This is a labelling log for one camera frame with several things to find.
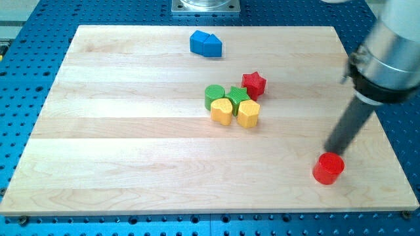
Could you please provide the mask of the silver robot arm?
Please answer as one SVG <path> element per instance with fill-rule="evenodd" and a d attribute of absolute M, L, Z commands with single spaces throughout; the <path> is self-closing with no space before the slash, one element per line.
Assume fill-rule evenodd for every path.
<path fill-rule="evenodd" d="M 383 104 L 408 100 L 419 91 L 419 2 L 388 0 L 376 23 L 348 57 L 344 79 L 354 97 L 325 141 L 341 155 L 371 114 Z"/>

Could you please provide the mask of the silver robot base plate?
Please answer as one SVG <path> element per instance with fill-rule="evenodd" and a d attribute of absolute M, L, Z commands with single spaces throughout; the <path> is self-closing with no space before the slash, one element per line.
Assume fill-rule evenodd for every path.
<path fill-rule="evenodd" d="M 238 15 L 240 0 L 172 0 L 172 15 Z"/>

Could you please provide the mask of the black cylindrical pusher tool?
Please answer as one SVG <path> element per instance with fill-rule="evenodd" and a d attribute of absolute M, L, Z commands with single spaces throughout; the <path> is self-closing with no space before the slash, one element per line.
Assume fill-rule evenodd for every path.
<path fill-rule="evenodd" d="M 375 106 L 354 96 L 325 141 L 325 151 L 342 155 L 374 110 Z"/>

